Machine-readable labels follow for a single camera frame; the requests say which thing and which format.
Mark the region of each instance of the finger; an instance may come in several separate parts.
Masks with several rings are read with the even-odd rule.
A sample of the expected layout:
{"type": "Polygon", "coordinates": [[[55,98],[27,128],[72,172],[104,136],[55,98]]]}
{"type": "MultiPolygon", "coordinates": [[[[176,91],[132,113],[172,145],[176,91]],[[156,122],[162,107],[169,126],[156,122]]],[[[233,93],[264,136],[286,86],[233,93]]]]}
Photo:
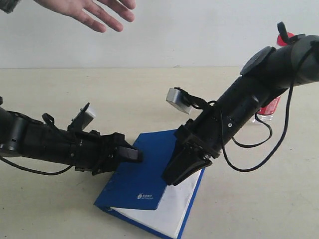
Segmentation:
{"type": "Polygon", "coordinates": [[[126,21],[132,22],[134,21],[134,14],[127,9],[124,5],[122,5],[117,0],[98,0],[99,2],[105,4],[114,12],[116,12],[121,18],[126,21]]]}
{"type": "Polygon", "coordinates": [[[128,9],[134,9],[136,7],[135,0],[120,0],[120,2],[128,9]]]}
{"type": "Polygon", "coordinates": [[[105,32],[106,27],[105,25],[101,24],[100,22],[94,20],[85,12],[81,11],[78,15],[73,16],[74,19],[78,20],[79,22],[83,23],[84,25],[88,26],[94,31],[97,32],[105,32]]]}
{"type": "Polygon", "coordinates": [[[119,21],[110,16],[106,11],[104,11],[103,8],[101,8],[101,6],[95,4],[94,2],[89,4],[84,9],[95,15],[97,18],[102,20],[105,24],[107,24],[110,28],[114,29],[115,31],[123,30],[123,25],[119,21]]]}

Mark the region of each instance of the white logo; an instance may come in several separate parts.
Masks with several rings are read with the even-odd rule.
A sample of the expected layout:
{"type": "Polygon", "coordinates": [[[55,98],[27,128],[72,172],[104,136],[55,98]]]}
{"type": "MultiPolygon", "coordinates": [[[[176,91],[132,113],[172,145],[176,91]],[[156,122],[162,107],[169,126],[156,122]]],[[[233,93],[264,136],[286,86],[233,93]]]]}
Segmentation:
{"type": "Polygon", "coordinates": [[[138,194],[138,199],[152,200],[153,199],[153,194],[140,193],[140,194],[138,194]]]}

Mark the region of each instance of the blue binder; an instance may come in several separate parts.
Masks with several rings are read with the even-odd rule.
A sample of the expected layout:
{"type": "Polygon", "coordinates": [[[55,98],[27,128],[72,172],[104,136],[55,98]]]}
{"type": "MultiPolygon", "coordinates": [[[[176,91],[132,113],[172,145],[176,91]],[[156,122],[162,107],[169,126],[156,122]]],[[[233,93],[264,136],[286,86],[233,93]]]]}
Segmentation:
{"type": "Polygon", "coordinates": [[[94,205],[160,238],[180,239],[204,170],[177,186],[162,180],[174,150],[174,132],[140,134],[133,145],[143,151],[143,163],[122,163],[94,205]]]}

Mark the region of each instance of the plastic bottle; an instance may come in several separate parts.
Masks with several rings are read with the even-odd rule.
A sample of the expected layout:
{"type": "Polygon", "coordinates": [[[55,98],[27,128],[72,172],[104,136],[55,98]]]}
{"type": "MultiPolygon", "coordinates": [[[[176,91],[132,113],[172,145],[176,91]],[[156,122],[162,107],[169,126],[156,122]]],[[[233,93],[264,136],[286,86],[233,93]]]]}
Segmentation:
{"type": "MultiPolygon", "coordinates": [[[[267,106],[260,108],[260,110],[257,112],[258,118],[261,119],[263,122],[272,120],[276,112],[279,101],[280,101],[280,96],[278,96],[277,98],[274,98],[267,106]]],[[[251,117],[250,121],[253,123],[260,123],[256,121],[255,115],[251,117]]]]}

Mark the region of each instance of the sleeve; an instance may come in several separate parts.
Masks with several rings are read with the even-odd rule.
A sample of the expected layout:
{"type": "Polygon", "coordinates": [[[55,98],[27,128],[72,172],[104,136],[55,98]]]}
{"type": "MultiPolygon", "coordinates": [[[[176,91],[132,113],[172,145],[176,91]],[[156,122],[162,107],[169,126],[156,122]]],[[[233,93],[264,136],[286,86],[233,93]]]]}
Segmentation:
{"type": "Polygon", "coordinates": [[[0,0],[0,10],[11,13],[20,0],[0,0]]]}

